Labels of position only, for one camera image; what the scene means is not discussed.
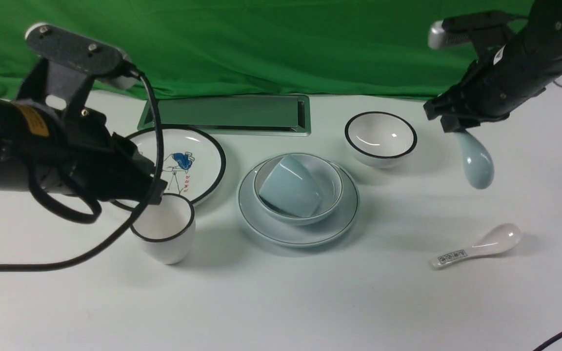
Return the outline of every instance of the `light blue spoon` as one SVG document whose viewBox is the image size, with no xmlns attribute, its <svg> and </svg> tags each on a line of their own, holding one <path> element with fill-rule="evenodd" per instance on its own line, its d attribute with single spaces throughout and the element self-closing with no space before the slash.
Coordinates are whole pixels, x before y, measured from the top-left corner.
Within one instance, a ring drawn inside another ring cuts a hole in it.
<svg viewBox="0 0 562 351">
<path fill-rule="evenodd" d="M 456 132 L 461 146 L 463 170 L 468 183 L 476 189 L 486 189 L 493 182 L 493 161 L 484 146 L 468 131 Z"/>
</svg>

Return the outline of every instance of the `plate with blue drawing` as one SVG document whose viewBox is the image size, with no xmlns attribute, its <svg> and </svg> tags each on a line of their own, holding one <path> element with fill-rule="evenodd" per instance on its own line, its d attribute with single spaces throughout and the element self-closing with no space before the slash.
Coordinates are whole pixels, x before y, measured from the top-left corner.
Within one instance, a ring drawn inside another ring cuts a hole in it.
<svg viewBox="0 0 562 351">
<path fill-rule="evenodd" d="M 221 145 L 210 135 L 182 126 L 163 125 L 164 160 L 162 179 L 168 185 L 165 194 L 178 194 L 195 206 L 208 198 L 225 174 L 227 160 Z M 127 137 L 144 157 L 155 162 L 156 135 L 153 128 Z M 120 200 L 119 207 L 133 210 L 138 204 Z"/>
</svg>

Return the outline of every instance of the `black rim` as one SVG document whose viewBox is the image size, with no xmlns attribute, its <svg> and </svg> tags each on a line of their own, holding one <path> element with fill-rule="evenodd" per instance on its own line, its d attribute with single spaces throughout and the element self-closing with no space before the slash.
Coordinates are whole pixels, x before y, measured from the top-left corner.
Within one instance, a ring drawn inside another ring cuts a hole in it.
<svg viewBox="0 0 562 351">
<path fill-rule="evenodd" d="M 179 235 L 185 233 L 188 229 L 190 229 L 190 227 L 192 227 L 192 223 L 194 222 L 194 205 L 192 205 L 192 202 L 190 202 L 190 200 L 188 200 L 187 198 L 178 195 L 178 194 L 164 194 L 163 196 L 174 196 L 174 197 L 180 197 L 183 198 L 183 200 L 185 200 L 185 202 L 187 202 L 187 204 L 190 206 L 190 220 L 188 221 L 188 224 L 185 225 L 185 227 L 183 229 L 181 229 L 181 231 L 179 233 L 176 233 L 175 235 L 172 235 L 168 238 L 147 238 L 145 236 L 143 236 L 142 234 L 138 233 L 138 231 L 136 231 L 136 228 L 134 228 L 134 225 L 136 225 L 135 223 L 131 225 L 131 227 L 129 227 L 131 229 L 132 232 L 134 232 L 134 234 L 136 234 L 139 238 L 141 238 L 144 241 L 147 242 L 165 242 L 165 241 L 169 241 L 172 240 L 176 237 L 179 237 Z"/>
<path fill-rule="evenodd" d="M 212 144 L 218 150 L 219 155 L 221 156 L 221 171 L 218 173 L 218 177 L 216 177 L 216 180 L 214 180 L 214 183 L 212 183 L 212 186 L 210 186 L 209 189 L 207 189 L 207 191 L 205 191 L 205 193 L 201 194 L 199 197 L 197 197 L 197 198 L 195 198 L 194 200 L 191 201 L 192 204 L 196 204 L 197 202 L 203 200 L 203 198 L 206 198 L 209 194 L 211 194 L 212 191 L 214 191 L 218 187 L 218 184 L 221 183 L 222 177 L 225 175 L 225 168 L 227 167 L 227 158 L 225 157 L 225 150 L 222 149 L 221 145 L 218 143 L 218 141 L 216 139 L 212 138 L 208 133 L 205 133 L 203 131 L 199 131 L 199 129 L 194 129 L 194 128 L 185 127 L 185 126 L 174 126 L 174 125 L 171 125 L 171 124 L 162 125 L 162 130 L 164 130 L 164 129 L 179 129 L 180 131 L 191 131 L 191 132 L 200 134 L 201 136 L 205 137 L 207 140 L 212 142 Z M 133 133 L 133 134 L 127 136 L 127 139 L 131 140 L 131 138 L 141 136 L 142 134 L 151 133 L 153 131 L 154 131 L 154 129 L 152 127 L 147 128 L 147 129 L 142 129 L 142 131 L 137 131 L 136 133 Z M 165 193 L 164 195 L 179 195 L 179 194 Z M 127 211 L 133 211 L 134 210 L 134 207 L 127 206 L 127 205 L 125 205 L 121 202 L 118 202 L 118 201 L 112 201 L 112 204 L 115 205 L 116 207 L 118 207 L 119 209 L 124 209 L 124 210 L 127 210 Z"/>
<path fill-rule="evenodd" d="M 359 149 L 355 145 L 355 143 L 353 143 L 352 140 L 350 140 L 350 136 L 348 135 L 348 128 L 350 127 L 350 124 L 352 124 L 352 122 L 354 120 L 356 120 L 357 118 L 359 118 L 363 115 L 366 115 L 366 114 L 384 114 L 384 115 L 396 117 L 399 120 L 402 120 L 404 122 L 404 124 L 406 124 L 409 127 L 409 129 L 411 129 L 411 133 L 413 134 L 413 144 L 411 144 L 411 147 L 409 149 L 407 149 L 407 151 L 404 151 L 404 153 L 402 153 L 400 155 L 396 155 L 396 156 L 379 156 L 379 155 L 375 155 L 375 154 L 371 154 L 371 153 L 366 153 L 366 151 L 363 151 L 362 149 Z M 370 157 L 374 157 L 374 158 L 381 158 L 381 159 L 402 157 L 402 156 L 410 153 L 411 151 L 413 151 L 413 149 L 415 149 L 415 146 L 418 144 L 418 134 L 415 133 L 415 129 L 413 129 L 413 127 L 411 126 L 411 124 L 409 124 L 409 122 L 407 122 L 406 120 L 404 120 L 404 118 L 399 117 L 395 114 L 384 113 L 384 112 L 381 112 L 381 111 L 370 111 L 370 112 L 367 112 L 367 113 L 360 113 L 360 114 L 356 115 L 355 117 L 350 118 L 350 120 L 346 123 L 346 128 L 344 129 L 344 136 L 346 137 L 346 141 L 348 142 L 348 144 L 350 144 L 350 146 L 352 146 L 353 149 L 359 151 L 360 153 L 362 153 L 366 156 L 370 156 Z"/>
</svg>

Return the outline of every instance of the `white saucer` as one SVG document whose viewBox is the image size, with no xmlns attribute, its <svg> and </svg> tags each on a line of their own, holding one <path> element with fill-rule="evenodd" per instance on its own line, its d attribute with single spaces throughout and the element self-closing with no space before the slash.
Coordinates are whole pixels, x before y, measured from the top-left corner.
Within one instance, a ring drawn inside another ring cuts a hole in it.
<svg viewBox="0 0 562 351">
<path fill-rule="evenodd" d="M 252 186 L 253 179 L 264 162 L 252 169 L 240 183 L 237 192 L 238 209 L 245 224 L 254 233 L 286 247 L 314 247 L 326 244 L 346 233 L 357 220 L 359 191 L 354 180 L 341 167 L 344 192 L 335 211 L 321 222 L 310 225 L 290 225 L 270 217 L 261 207 Z"/>
<path fill-rule="evenodd" d="M 164 162 L 162 179 L 168 183 L 164 193 L 181 195 L 198 205 L 218 187 L 225 174 L 227 160 L 221 145 L 206 133 L 180 126 L 162 126 Z M 153 128 L 127 137 L 149 160 L 156 160 L 156 136 Z M 119 207 L 132 211 L 135 201 L 119 200 Z"/>
</svg>

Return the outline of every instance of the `white spoon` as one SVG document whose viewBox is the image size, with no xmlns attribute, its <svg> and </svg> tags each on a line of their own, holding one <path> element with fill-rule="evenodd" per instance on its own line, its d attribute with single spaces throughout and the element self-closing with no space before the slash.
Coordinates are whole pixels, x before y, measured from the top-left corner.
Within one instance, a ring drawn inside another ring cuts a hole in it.
<svg viewBox="0 0 562 351">
<path fill-rule="evenodd" d="M 442 269 L 469 258 L 501 254 L 515 247 L 521 239 L 522 231 L 515 224 L 501 224 L 470 247 L 433 258 L 430 265 L 434 269 Z"/>
</svg>

